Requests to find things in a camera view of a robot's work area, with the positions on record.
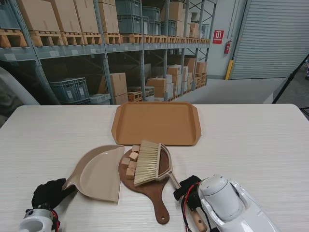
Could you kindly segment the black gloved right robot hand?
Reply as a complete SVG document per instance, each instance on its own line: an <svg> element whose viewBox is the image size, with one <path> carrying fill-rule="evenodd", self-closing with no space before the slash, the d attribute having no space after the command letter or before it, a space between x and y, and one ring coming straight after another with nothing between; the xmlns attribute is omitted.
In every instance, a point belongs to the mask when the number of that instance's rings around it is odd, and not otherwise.
<svg viewBox="0 0 309 232"><path fill-rule="evenodd" d="M192 185L198 184L201 179L195 175L183 180L180 182L180 186L176 187L173 195L175 200L179 201L181 197L183 197L189 190Z"/></svg>

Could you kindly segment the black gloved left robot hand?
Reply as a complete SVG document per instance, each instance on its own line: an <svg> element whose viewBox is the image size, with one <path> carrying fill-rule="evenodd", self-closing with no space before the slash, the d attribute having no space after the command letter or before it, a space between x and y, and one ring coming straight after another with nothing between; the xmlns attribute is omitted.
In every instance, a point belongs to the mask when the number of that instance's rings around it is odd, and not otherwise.
<svg viewBox="0 0 309 232"><path fill-rule="evenodd" d="M56 208L67 196L76 191L74 185L62 189L65 183L66 179L61 178L37 186L31 200L32 208L42 207L51 210Z"/></svg>

